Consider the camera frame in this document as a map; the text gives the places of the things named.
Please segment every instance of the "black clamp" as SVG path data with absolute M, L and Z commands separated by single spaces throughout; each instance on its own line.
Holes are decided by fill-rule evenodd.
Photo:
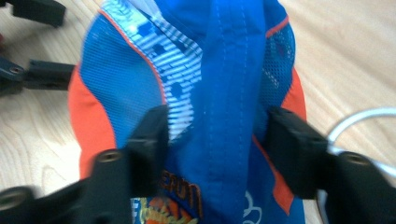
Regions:
M 325 190 L 325 223 L 395 223 L 396 189 L 366 157 L 336 156 L 327 145 L 295 114 L 270 109 L 263 147 L 295 195 L 316 199 L 318 190 Z
M 0 7 L 5 7 L 6 3 L 13 6 L 12 14 L 15 17 L 38 21 L 53 27 L 64 24 L 66 7 L 53 0 L 0 0 Z
M 67 91 L 74 67 L 73 64 L 32 60 L 25 71 L 0 57 L 0 97 L 20 93 L 23 88 Z
M 0 223 L 133 223 L 131 198 L 161 195 L 168 108 L 154 107 L 121 149 L 96 156 L 91 176 L 46 197 L 29 187 L 0 192 Z

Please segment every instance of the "light wood table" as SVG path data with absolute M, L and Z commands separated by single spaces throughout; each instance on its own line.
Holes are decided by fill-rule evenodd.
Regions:
M 101 0 L 63 0 L 64 27 L 14 18 L 0 9 L 2 55 L 77 63 L 82 39 Z M 347 115 L 396 106 L 396 4 L 393 0 L 286 1 L 296 35 L 308 121 L 326 134 Z M 372 119 L 346 131 L 338 146 L 396 165 L 396 119 Z M 67 93 L 24 91 L 0 98 L 0 189 L 34 185 L 49 194 L 78 180 L 79 148 Z M 312 202 L 307 223 L 319 223 Z

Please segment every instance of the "blue mesh fabric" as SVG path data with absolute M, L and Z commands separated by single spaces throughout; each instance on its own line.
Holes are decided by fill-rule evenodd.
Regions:
M 295 43 L 289 24 L 267 38 L 264 56 L 259 103 L 254 124 L 254 133 L 259 141 L 265 135 L 268 107 L 280 106 L 291 85 Z
M 102 15 L 86 36 L 81 77 L 105 107 L 117 147 L 122 147 L 137 122 L 162 103 L 160 87 L 149 65 Z

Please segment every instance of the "white wire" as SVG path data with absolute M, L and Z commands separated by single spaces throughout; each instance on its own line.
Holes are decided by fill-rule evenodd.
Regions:
M 380 107 L 375 109 L 368 109 L 356 113 L 354 115 L 349 116 L 348 118 L 342 120 L 339 124 L 337 124 L 329 133 L 328 135 L 328 152 L 332 153 L 333 155 L 339 155 L 340 153 L 344 152 L 345 150 L 334 146 L 335 140 L 340 136 L 340 134 L 347 129 L 352 124 L 362 121 L 364 119 L 370 119 L 374 117 L 396 117 L 396 107 Z M 373 159 L 369 160 L 380 170 L 384 173 L 396 177 L 396 168 L 386 165 L 380 161 L 375 161 Z M 329 224 L 329 219 L 327 217 L 325 204 L 327 200 L 327 193 L 324 190 L 319 190 L 317 195 L 317 203 L 318 209 L 320 212 L 320 216 L 322 218 L 323 224 Z
M 352 124 L 358 121 L 362 121 L 364 119 L 370 119 L 375 117 L 396 117 L 396 107 L 379 107 L 375 109 L 368 109 L 344 119 L 330 131 L 328 135 L 328 151 L 334 155 L 338 155 L 343 152 L 343 149 L 341 149 L 340 147 L 335 147 L 333 145 L 338 136 L 340 136 L 340 134 Z M 378 169 L 396 178 L 396 167 L 386 165 L 380 161 L 376 161 L 373 159 L 370 160 Z

